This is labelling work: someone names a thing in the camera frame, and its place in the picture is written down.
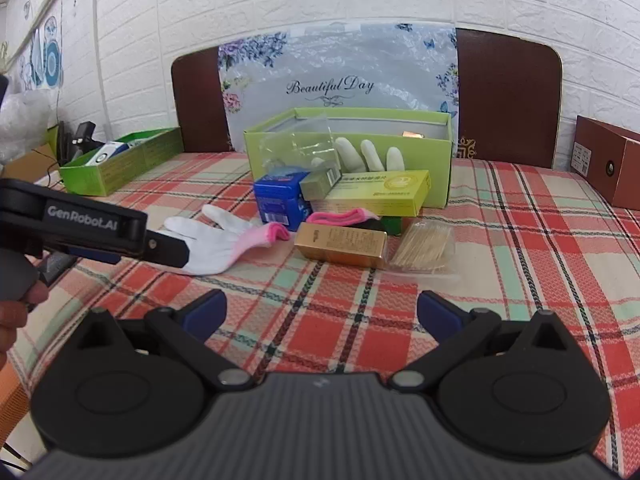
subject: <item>table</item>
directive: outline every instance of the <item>table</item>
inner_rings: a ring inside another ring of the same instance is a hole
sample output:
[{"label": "table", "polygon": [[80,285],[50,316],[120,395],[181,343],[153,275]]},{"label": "table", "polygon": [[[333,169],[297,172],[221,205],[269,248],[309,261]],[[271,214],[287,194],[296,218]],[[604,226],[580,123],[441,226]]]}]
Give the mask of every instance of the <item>table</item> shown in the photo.
[{"label": "table", "polygon": [[[149,214],[203,219],[206,203],[256,214],[246,157],[185,153],[108,202]],[[551,308],[609,389],[613,415],[596,450],[621,474],[640,466],[640,212],[611,208],[580,176],[455,160],[449,205],[423,210],[454,227],[458,279],[428,285],[464,309],[504,319]],[[29,392],[89,308],[137,318],[180,308],[211,288],[228,298],[207,345],[257,378],[270,370],[369,371],[388,376],[434,348],[415,318],[417,285],[380,270],[305,260],[292,242],[251,251],[225,274],[191,278],[124,259],[81,260],[31,314],[11,354]]]}]

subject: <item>maroon box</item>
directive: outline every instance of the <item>maroon box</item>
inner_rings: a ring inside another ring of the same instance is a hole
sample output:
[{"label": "maroon box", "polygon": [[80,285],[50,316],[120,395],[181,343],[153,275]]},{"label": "maroon box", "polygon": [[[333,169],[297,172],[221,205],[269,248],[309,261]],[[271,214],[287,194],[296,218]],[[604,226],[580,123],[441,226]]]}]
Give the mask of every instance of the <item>maroon box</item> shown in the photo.
[{"label": "maroon box", "polygon": [[578,116],[571,167],[615,207],[640,210],[640,135]]}]

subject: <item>human hand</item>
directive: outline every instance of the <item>human hand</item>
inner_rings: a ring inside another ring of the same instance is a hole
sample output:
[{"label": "human hand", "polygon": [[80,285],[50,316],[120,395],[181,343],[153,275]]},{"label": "human hand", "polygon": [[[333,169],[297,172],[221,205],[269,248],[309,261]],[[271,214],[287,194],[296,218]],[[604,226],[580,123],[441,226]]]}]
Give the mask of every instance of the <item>human hand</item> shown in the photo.
[{"label": "human hand", "polygon": [[17,328],[27,324],[27,303],[42,303],[49,297],[49,290],[42,282],[36,282],[22,301],[0,301],[0,370],[6,363],[6,353],[14,345]]}]

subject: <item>open box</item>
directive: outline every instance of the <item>open box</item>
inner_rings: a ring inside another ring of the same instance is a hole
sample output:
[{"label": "open box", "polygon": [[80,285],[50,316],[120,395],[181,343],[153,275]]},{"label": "open box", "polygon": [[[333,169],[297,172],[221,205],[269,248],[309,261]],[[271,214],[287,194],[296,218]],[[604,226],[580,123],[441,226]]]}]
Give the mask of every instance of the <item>open box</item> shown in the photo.
[{"label": "open box", "polygon": [[[381,160],[396,146],[402,152],[406,170],[429,170],[431,190],[425,207],[444,208],[449,199],[449,181],[453,134],[451,116],[442,112],[395,110],[388,108],[292,108],[244,132],[249,164],[254,180],[266,174],[260,156],[260,142],[274,132],[282,132],[296,123],[325,115],[333,138],[345,137],[360,152],[360,143],[369,139]],[[402,132],[423,134],[425,138],[403,137]],[[297,132],[296,137],[309,144],[326,133]]]},{"label": "open box", "polygon": [[182,153],[180,128],[163,128],[135,132],[118,139],[118,142],[146,140],[95,166],[85,164],[97,150],[76,158],[60,168],[60,176],[68,192],[90,196],[108,196],[139,174]]}]

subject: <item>blue box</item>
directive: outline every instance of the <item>blue box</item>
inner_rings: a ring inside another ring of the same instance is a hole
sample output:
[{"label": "blue box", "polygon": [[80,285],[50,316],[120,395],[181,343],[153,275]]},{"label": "blue box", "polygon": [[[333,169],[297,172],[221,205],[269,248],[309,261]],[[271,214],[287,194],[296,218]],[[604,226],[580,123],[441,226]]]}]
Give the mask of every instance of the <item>blue box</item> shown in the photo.
[{"label": "blue box", "polygon": [[302,197],[300,181],[308,175],[265,175],[254,182],[255,201],[263,222],[280,222],[289,231],[297,231],[299,225],[311,214],[311,204]]}]

